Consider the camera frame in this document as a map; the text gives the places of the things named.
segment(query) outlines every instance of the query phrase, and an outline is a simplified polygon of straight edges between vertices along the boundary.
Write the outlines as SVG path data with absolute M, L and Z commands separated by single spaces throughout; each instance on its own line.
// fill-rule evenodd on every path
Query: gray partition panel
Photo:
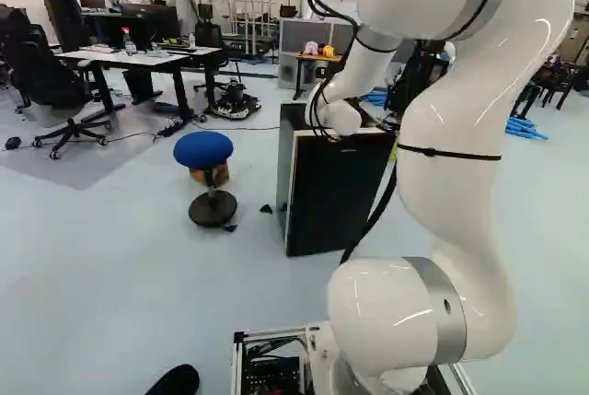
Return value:
M 333 34 L 331 36 L 331 46 L 336 54 L 344 54 L 352 40 L 353 30 L 351 25 L 333 24 Z
M 309 41 L 328 43 L 331 24 L 300 19 L 282 19 L 281 52 L 302 52 Z

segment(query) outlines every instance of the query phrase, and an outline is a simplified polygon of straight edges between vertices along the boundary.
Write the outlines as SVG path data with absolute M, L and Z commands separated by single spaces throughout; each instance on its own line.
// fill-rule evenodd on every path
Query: light blue floor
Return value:
M 184 76 L 189 93 L 192 81 L 202 81 Z M 126 89 L 119 73 L 108 80 Z M 154 82 L 174 98 L 169 77 Z M 292 91 L 275 80 L 246 84 L 262 111 L 243 124 L 277 125 L 280 103 Z M 20 130 L 28 142 L 39 131 L 8 114 L 0 140 Z M 533 108 L 529 117 L 550 141 L 505 136 L 496 189 L 519 330 L 500 356 L 466 365 L 480 395 L 586 393 L 589 382 L 589 99 L 572 94 L 562 111 Z M 128 132 L 166 122 L 142 120 L 129 120 Z M 85 188 L 0 163 L 0 393 L 143 395 L 165 370 L 191 363 L 201 372 L 202 394 L 226 394 L 234 331 L 325 319 L 325 288 L 340 254 L 287 259 L 274 217 L 259 212 L 274 203 L 278 132 L 226 134 L 236 148 L 225 187 L 239 201 L 233 234 L 199 229 L 188 219 L 203 187 L 174 162 L 177 136 L 129 150 L 130 159 Z M 79 145 L 57 163 L 70 157 L 71 170 L 101 170 L 111 152 L 139 145 L 133 139 L 107 148 Z M 80 151 L 94 157 L 72 163 Z M 55 163 L 37 157 L 32 166 L 51 170 Z M 395 195 L 358 253 L 424 255 L 430 243 Z

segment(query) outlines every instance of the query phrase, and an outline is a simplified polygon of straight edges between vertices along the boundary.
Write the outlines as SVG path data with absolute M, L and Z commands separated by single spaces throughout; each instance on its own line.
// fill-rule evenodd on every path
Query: blue object on floor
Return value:
M 371 91 L 368 94 L 364 94 L 362 99 L 376 105 L 377 107 L 382 107 L 387 101 L 387 93 L 382 91 Z
M 524 137 L 525 139 L 531 139 L 533 137 L 532 134 L 529 134 L 529 133 L 521 133 L 519 131 L 512 130 L 512 129 L 509 129 L 509 128 L 505 129 L 505 132 L 508 133 L 508 134 L 517 135 L 519 137 Z
M 531 121 L 526 121 L 524 119 L 518 119 L 516 117 L 510 117 L 509 118 L 509 122 L 521 123 L 522 125 L 530 126 L 530 127 L 535 127 L 536 126 L 536 124 L 533 123 L 533 122 L 531 122 Z
M 224 134 L 200 131 L 182 136 L 174 146 L 174 158 L 180 165 L 194 169 L 222 165 L 233 154 L 233 143 Z
M 535 127 L 536 125 L 530 121 L 510 117 L 505 125 L 505 132 L 518 135 L 519 137 L 525 137 L 527 139 L 531 139 L 532 137 L 539 137 L 543 140 L 549 139 L 546 135 L 536 131 Z

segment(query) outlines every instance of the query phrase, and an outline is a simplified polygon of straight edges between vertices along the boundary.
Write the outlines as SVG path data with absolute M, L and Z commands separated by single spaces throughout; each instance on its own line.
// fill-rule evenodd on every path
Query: wooden table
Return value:
M 301 89 L 301 69 L 303 67 L 303 61 L 321 61 L 321 62 L 339 62 L 341 60 L 341 56 L 333 56 L 333 57 L 326 57 L 326 56 L 313 56 L 311 54 L 302 54 L 301 52 L 295 56 L 296 58 L 296 87 L 294 89 L 294 96 L 293 100 L 297 100 L 303 94 L 303 90 Z

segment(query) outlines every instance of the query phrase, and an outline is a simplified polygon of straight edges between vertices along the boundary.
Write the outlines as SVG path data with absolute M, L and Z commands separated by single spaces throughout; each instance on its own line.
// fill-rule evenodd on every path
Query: black cabinet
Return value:
M 332 143 L 304 114 L 304 104 L 281 107 L 276 214 L 288 256 L 343 250 L 360 237 L 395 142 L 366 123 Z

